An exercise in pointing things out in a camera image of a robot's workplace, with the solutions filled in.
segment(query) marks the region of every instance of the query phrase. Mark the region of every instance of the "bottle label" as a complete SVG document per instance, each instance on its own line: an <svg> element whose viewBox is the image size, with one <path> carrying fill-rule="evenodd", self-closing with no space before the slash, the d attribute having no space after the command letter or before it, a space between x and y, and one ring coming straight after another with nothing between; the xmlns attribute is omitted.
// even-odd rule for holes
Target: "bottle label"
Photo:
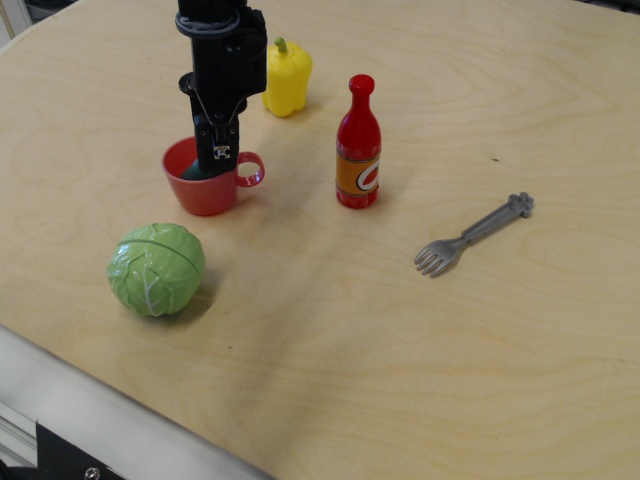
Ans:
<svg viewBox="0 0 640 480"><path fill-rule="evenodd" d="M350 195L369 195L378 188L380 153L368 160L336 155L336 185Z"/></svg>

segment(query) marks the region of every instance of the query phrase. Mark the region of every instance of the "red bottle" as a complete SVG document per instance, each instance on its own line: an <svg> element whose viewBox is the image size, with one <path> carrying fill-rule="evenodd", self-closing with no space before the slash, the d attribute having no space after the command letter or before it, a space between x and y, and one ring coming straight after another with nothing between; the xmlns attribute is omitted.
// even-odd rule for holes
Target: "red bottle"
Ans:
<svg viewBox="0 0 640 480"><path fill-rule="evenodd" d="M364 208L378 197L380 126L369 107L375 83L368 75L349 82L351 110L344 116L336 139L336 195L343 205Z"/></svg>

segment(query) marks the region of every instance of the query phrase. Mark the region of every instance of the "toy cabbage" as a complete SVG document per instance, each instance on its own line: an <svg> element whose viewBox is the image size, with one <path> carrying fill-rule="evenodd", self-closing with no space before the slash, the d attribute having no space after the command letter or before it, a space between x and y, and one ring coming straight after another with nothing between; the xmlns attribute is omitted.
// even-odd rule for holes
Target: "toy cabbage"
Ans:
<svg viewBox="0 0 640 480"><path fill-rule="evenodd" d="M154 223L132 230L118 243L107 278L127 308L158 317L189 303L204 266L200 240L180 225Z"/></svg>

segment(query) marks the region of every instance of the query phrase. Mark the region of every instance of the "plastic fork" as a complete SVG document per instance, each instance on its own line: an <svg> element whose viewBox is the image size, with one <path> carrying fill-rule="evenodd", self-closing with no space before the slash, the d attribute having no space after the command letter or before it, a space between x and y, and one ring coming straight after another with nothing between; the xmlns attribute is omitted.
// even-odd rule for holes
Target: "plastic fork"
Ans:
<svg viewBox="0 0 640 480"><path fill-rule="evenodd" d="M418 265L418 271L422 271L422 275L431 274L431 278L437 277L458 261L467 245L498 230L517 217L531 216L532 209L533 198L528 193L509 195L507 203L471 225L460 237L431 242L420 250L413 262Z"/></svg>

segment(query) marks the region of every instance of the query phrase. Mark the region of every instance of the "yellow bell pepper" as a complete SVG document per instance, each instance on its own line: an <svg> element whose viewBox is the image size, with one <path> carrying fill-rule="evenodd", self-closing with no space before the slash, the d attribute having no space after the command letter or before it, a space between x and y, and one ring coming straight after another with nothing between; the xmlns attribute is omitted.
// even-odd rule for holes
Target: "yellow bell pepper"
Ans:
<svg viewBox="0 0 640 480"><path fill-rule="evenodd" d="M307 101L307 85L313 62L307 52L293 42L276 38L267 48L267 89L262 103L276 117L302 110Z"/></svg>

